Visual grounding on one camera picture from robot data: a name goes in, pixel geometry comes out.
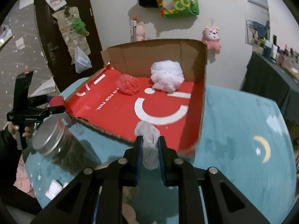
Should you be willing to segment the red yarn ball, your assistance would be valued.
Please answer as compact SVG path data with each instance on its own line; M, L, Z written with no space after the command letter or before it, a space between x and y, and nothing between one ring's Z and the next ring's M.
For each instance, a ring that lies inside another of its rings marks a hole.
M64 106L64 97L63 96L48 96L48 104L50 107Z

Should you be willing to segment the grey white soft cloth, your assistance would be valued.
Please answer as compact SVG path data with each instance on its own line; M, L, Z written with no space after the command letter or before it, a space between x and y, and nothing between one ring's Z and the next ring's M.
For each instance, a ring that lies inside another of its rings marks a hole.
M146 121L140 121L134 130L135 136L141 136L142 160L143 165L148 170L154 170L159 167L158 139L160 131L152 124Z

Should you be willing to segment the large glass jar metal lid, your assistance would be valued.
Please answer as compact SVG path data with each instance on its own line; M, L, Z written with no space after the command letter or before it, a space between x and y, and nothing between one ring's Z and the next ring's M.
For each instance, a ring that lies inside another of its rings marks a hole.
M49 117L38 127L33 136L33 149L73 176L85 168L100 166L93 150L82 145L57 116Z

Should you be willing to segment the white plastic bag on door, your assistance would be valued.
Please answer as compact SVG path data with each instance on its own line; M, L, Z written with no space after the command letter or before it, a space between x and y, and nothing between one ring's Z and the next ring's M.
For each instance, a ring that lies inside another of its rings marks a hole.
M78 46L75 48L75 71L80 74L85 70L92 68L89 57Z

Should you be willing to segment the dark brown door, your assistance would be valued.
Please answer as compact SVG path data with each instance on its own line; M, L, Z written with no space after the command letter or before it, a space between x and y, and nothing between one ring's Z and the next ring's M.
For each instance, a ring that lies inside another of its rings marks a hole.
M103 68L102 47L90 0L34 0L33 4L47 66L60 91ZM88 36L73 28L75 18L85 23ZM75 71L76 46L85 52L92 64L92 68L80 74Z

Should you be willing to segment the red mesh sponge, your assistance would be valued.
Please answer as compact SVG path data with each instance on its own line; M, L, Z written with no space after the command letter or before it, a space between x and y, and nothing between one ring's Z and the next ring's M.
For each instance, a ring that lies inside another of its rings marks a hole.
M140 90L139 80L128 74L122 74L116 81L117 88L125 95L135 95Z

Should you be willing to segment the red cardboard box tray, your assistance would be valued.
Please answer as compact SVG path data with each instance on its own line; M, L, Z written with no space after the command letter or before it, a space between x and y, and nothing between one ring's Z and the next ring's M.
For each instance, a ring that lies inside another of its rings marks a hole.
M112 46L101 53L105 67L66 99L67 113L82 123L134 142L140 121L154 125L169 148L191 155L199 141L204 112L207 47L194 39L154 39ZM155 90L150 68L171 60L182 68L184 82L173 93ZM122 74L139 80L140 90L121 93Z

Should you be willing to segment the white mesh bath pouf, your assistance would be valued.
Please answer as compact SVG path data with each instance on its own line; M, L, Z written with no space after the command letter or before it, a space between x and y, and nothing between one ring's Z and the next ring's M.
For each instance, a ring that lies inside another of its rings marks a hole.
M171 60L155 62L150 71L150 79L153 82L152 88L155 90L173 93L179 90L184 82L182 68L178 62Z

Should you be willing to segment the teal plush table blanket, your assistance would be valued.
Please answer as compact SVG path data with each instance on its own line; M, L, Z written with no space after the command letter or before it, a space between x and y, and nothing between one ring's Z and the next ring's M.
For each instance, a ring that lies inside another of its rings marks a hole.
M123 157L131 148L117 138L76 123L72 134L82 145L93 149L101 163ZM254 137L270 146L270 158ZM277 104L241 91L207 85L204 118L195 158L182 156L195 167L218 168L255 205L270 223L282 223L293 207L296 166L291 139ZM73 177L38 153L26 150L25 167L41 207L50 199L45 193L52 180L69 183ZM129 202L139 223L178 223L176 188L166 188L160 170L144 167Z

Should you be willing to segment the green plush toy on door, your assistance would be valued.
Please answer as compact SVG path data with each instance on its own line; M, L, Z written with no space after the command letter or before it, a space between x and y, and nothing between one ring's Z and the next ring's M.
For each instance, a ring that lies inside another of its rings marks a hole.
M81 18L75 18L73 22L73 28L76 30L77 33L82 34L84 36L88 36L89 32L86 30L85 23L81 20Z

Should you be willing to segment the pale pink plush toy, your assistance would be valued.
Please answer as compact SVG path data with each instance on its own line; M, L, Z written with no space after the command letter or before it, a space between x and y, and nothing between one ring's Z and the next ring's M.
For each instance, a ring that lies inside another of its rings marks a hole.
M145 37L144 23L143 22L139 22L136 25L135 40L136 41L143 41L144 37Z

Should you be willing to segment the dark green covered side table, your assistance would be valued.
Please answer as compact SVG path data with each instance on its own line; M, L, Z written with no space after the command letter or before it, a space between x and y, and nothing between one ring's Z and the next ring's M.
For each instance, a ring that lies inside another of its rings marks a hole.
M284 119L298 123L298 83L281 67L252 52L241 90L275 101Z

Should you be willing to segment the orange handled broom stick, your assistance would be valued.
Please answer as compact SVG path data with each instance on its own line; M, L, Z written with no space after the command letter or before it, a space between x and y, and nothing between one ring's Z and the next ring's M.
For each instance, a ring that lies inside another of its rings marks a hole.
M136 27L137 27L137 17L133 16L132 28L133 28L133 41L136 42Z

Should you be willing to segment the pink plush toy on wall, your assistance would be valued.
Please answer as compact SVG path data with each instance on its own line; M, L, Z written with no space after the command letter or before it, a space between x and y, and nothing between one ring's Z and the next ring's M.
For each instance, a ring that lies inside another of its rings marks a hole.
M220 34L218 27L205 27L203 30L202 41L206 44L207 50L214 51L216 54L221 52Z

